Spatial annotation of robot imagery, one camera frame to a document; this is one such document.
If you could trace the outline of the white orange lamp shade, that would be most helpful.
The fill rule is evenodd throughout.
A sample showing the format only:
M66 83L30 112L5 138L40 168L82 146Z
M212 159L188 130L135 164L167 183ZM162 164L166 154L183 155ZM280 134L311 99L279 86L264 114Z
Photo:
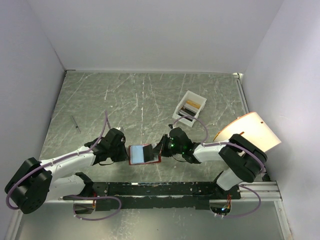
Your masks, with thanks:
M226 141L233 134L241 135L265 153L281 143L281 140L257 112L250 112L238 117L219 131L213 142Z

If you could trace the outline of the black credit card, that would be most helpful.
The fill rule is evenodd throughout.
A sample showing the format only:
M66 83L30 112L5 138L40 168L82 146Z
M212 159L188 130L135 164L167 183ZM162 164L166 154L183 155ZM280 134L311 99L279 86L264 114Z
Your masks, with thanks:
M153 147L151 144L148 145L144 145L142 147L142 151L143 151L143 161L145 163L148 163L150 161L154 160L154 154L153 154Z

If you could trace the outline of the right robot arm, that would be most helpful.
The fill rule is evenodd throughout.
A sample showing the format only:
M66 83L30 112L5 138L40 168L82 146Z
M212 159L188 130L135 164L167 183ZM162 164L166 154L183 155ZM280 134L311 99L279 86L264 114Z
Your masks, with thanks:
M235 185L252 183L265 171L268 159L265 152L240 134L235 133L225 141L200 143L192 141L180 127L164 134L152 153L166 158L181 155L190 164L225 162L228 169L216 177L212 186L212 193L218 199L228 195Z

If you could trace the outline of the gold credit card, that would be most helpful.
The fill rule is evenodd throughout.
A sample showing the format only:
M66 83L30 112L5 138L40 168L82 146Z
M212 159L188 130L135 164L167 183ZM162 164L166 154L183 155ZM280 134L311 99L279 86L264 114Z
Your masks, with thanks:
M196 109L199 109L201 107L201 104L197 103L197 102L194 102L192 100L187 100L186 101L186 104L196 108Z

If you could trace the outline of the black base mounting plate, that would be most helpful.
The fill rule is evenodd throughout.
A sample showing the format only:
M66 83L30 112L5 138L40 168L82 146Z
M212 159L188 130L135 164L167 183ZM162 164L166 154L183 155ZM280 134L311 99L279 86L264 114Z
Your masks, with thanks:
M194 208L209 210L210 201L241 198L238 186L219 190L214 182L94 182L88 195L116 197L122 209Z

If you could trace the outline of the small grey metal rod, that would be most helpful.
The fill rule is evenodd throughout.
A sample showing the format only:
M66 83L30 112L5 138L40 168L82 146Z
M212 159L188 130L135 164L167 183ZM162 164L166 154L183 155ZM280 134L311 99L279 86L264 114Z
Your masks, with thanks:
M80 130L80 128L79 128L79 126L78 126L78 124L77 124L77 122L76 122L76 120L75 120L74 116L73 116L73 115L71 115L70 117L71 117L72 123L73 123L73 124L74 124L74 126L75 126L75 129L76 129L79 133L81 133L81 130Z

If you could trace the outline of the white plastic card tray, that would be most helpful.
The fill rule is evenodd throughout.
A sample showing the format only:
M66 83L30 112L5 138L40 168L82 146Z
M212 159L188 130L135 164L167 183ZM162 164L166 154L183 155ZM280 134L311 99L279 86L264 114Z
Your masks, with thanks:
M188 104L186 104L186 101L187 100L191 100L191 101L194 101L198 104L201 104L201 107L199 109L193 107L193 106L190 106ZM173 115L172 115L172 118L177 120L179 118L181 118L182 116L179 116L178 115L178 111L182 108L182 107L185 107L185 108L188 108L190 109L191 111L193 112L196 112L196 115L195 116L190 116L191 118L192 117L195 117L195 118L198 118L199 117L199 114L200 112L203 110L203 108L205 107L205 104L207 102L207 99L205 97L202 97L190 90L188 90L185 95L183 96L182 100L178 103L177 107L175 108L174 112L173 112ZM194 125L194 123L196 122L196 120L193 118L193 121L189 121L187 120L186 118L181 118L179 120L180 123L183 123L185 125L187 125L188 127L192 127Z

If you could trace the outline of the red leather card holder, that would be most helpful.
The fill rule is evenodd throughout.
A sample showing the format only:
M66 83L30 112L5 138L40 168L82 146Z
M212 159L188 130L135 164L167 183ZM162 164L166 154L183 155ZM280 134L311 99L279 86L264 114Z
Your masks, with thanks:
M161 162L161 157L153 153L156 146L153 144L130 145L128 147L129 165L145 165Z

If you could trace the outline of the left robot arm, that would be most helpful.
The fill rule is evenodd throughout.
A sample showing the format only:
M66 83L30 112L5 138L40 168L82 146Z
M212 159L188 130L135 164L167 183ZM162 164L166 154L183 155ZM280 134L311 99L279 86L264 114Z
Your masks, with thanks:
M124 131L117 127L68 154L46 160L26 159L5 186L6 204L30 214L45 202L69 195L89 199L93 181L81 169L128 159Z

